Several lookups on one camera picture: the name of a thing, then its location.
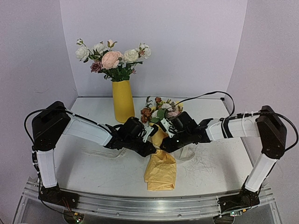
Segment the dark pink rose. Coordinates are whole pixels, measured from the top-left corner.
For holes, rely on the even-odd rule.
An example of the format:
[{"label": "dark pink rose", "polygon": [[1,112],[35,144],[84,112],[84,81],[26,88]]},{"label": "dark pink rose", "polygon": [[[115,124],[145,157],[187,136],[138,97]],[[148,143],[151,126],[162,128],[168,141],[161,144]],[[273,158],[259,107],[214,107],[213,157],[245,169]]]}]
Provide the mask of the dark pink rose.
[{"label": "dark pink rose", "polygon": [[102,63],[99,61],[95,61],[90,68],[92,69],[92,72],[99,72],[102,70]]}]

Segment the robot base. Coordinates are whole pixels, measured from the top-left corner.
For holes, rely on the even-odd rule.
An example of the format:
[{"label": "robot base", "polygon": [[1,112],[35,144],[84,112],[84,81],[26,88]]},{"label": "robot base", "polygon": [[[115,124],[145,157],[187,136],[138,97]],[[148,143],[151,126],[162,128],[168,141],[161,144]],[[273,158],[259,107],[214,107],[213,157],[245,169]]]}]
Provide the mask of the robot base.
[{"label": "robot base", "polygon": [[67,191],[62,191],[59,188],[59,185],[52,188],[45,188],[42,186],[41,192],[38,197],[43,202],[48,202],[51,204],[57,204],[63,207],[70,207],[74,209],[77,207],[79,201],[79,195]]}]

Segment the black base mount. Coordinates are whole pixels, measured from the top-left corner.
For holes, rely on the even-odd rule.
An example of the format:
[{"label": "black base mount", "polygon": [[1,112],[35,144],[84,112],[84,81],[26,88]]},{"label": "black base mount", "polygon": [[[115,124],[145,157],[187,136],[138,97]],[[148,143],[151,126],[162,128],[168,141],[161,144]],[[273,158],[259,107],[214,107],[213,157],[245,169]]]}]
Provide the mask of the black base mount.
[{"label": "black base mount", "polygon": [[75,209],[79,201],[78,194],[62,191],[58,184],[52,188],[45,188],[42,186],[38,198],[43,202],[57,204],[64,207],[69,206],[70,209]]},{"label": "black base mount", "polygon": [[245,184],[242,186],[237,195],[230,195],[219,198],[218,204],[222,214],[230,212],[242,211],[256,206],[260,203],[258,193],[245,189]]}]

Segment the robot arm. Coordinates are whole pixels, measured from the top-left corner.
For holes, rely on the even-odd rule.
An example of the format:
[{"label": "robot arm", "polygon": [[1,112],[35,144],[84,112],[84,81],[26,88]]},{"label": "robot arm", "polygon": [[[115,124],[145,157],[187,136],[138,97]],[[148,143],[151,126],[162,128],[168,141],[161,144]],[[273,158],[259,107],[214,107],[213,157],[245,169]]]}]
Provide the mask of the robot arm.
[{"label": "robot arm", "polygon": [[155,147],[147,141],[147,138],[158,130],[156,125],[144,127],[137,118],[129,118],[123,125],[106,127],[67,111],[59,101],[33,118],[32,158],[43,182],[40,195],[43,201],[64,206],[64,198],[71,208],[76,207],[77,195],[70,196],[70,193],[61,191],[56,179],[54,148],[62,134],[90,140],[110,149],[125,147],[143,157],[156,152]]},{"label": "robot arm", "polygon": [[190,143],[209,143],[235,137],[260,137],[262,153],[240,193],[219,199],[222,214],[242,213],[243,209],[259,204],[258,193],[264,179],[285,153],[286,127],[271,113],[274,113],[271,107],[263,106],[257,113],[237,114],[226,119],[206,119],[197,125],[183,112],[171,120],[162,120],[169,137],[163,140],[161,148],[171,153]]}]

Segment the pink rose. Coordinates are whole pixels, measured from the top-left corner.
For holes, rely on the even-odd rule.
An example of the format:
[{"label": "pink rose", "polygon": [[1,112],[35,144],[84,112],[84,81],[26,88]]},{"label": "pink rose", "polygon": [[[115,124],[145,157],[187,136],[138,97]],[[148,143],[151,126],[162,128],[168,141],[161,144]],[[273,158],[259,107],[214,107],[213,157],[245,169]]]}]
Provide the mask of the pink rose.
[{"label": "pink rose", "polygon": [[109,51],[102,58],[102,65],[104,69],[115,69],[119,64],[119,57],[123,57],[119,51]]}]

